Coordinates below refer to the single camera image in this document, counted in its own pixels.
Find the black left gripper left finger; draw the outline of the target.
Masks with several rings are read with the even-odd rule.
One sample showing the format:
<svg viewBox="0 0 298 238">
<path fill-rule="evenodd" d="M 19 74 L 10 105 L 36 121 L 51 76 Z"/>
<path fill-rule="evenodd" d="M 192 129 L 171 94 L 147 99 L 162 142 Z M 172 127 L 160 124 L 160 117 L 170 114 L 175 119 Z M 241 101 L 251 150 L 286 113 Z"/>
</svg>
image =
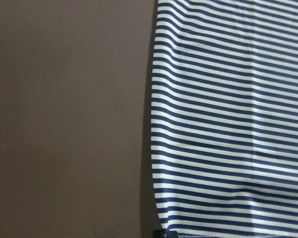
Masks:
<svg viewBox="0 0 298 238">
<path fill-rule="evenodd" d="M 153 232 L 152 237 L 153 238 L 163 238 L 163 232 Z"/>
</svg>

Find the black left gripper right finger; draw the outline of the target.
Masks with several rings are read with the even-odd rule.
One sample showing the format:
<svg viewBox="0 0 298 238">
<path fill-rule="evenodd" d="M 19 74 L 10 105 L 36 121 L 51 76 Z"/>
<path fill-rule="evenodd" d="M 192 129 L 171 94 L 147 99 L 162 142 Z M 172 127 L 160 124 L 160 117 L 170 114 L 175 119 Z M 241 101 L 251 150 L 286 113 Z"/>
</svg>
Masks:
<svg viewBox="0 0 298 238">
<path fill-rule="evenodd" d="M 167 232 L 165 238 L 178 238 L 178 232 Z"/>
</svg>

